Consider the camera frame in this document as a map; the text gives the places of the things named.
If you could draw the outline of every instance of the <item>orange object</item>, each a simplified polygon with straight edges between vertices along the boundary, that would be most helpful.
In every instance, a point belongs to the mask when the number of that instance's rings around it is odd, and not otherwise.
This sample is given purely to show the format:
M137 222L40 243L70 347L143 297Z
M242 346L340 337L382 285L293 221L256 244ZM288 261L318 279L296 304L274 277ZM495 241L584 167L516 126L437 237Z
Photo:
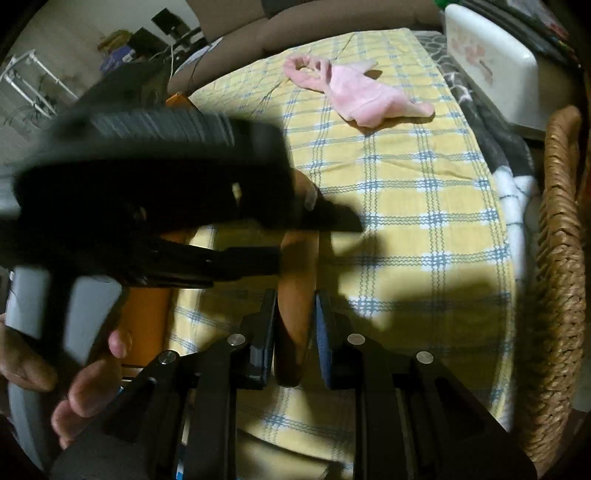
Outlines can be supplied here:
M172 108L195 108L186 95L176 93L166 100ZM184 242L185 232L163 235L173 242ZM132 346L123 364L145 367L164 346L171 288L130 288L127 301L121 310L119 327L131 333Z
M168 100L166 100L166 106L196 108L193 105L193 102L189 100L189 97L183 93L175 93L173 96L170 96Z
M315 185L294 170L295 192L313 208ZM283 387L296 387L303 375L312 328L318 271L319 233L288 231L281 242L281 275L277 284L280 321L275 325L275 377Z

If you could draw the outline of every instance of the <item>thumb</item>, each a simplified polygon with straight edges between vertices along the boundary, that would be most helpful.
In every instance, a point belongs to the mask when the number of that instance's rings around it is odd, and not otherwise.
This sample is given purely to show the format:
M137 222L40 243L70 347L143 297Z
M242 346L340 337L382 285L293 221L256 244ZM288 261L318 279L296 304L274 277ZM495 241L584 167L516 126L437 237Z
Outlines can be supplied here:
M4 324L0 316L0 375L28 390L50 391L56 386L57 373L27 345L20 334Z

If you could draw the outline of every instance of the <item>silver screw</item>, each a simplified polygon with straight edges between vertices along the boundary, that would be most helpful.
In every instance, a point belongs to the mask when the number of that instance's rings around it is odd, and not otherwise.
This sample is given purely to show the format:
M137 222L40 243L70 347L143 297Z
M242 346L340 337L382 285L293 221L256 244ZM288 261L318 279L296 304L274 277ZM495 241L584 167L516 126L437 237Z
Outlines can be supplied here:
M158 355L158 362L163 365L171 364L174 362L178 357L178 353L174 350L165 350L160 355Z
M360 333L351 333L351 335L347 337L347 341L351 345L363 345L365 343L365 337Z
M417 360L422 364L430 364L433 362L433 354L426 351L419 352L417 353Z
M228 343L232 346L242 345L246 342L246 337L241 333L233 333L228 337Z

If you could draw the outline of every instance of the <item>black clamp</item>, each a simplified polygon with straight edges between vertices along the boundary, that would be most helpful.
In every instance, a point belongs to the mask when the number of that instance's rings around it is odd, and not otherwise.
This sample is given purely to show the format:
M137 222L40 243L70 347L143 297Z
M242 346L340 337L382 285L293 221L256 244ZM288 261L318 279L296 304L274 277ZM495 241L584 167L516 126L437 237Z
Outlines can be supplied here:
M534 480L535 467L429 352L389 352L316 296L320 366L332 390L356 391L355 480Z
M267 290L238 333L192 355L160 353L57 458L50 478L175 478L187 418L184 478L234 480L236 389L266 386L277 313L277 292Z

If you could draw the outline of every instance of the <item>yellow plaid tablecloth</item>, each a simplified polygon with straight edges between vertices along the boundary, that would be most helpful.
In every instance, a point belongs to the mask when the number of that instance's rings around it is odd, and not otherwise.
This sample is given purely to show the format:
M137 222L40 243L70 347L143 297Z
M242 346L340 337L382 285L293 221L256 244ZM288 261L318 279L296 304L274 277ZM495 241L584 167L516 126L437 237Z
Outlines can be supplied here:
M291 51L335 62L374 59L380 82L436 107L430 122L395 119L376 131L345 122L321 93L293 85ZM514 338L514 279L498 195L474 135L437 67L406 29L341 35L257 61L195 92L202 111L280 121L296 168L322 192L355 205L363 235L324 235L318 285L360 333L439 357L499 416ZM206 228L192 244L278 244L281 234ZM195 352L258 311L274 278L179 292L168 347ZM341 462L350 472L353 394L330 392L311 351L302 385L241 391L238 427L277 446Z

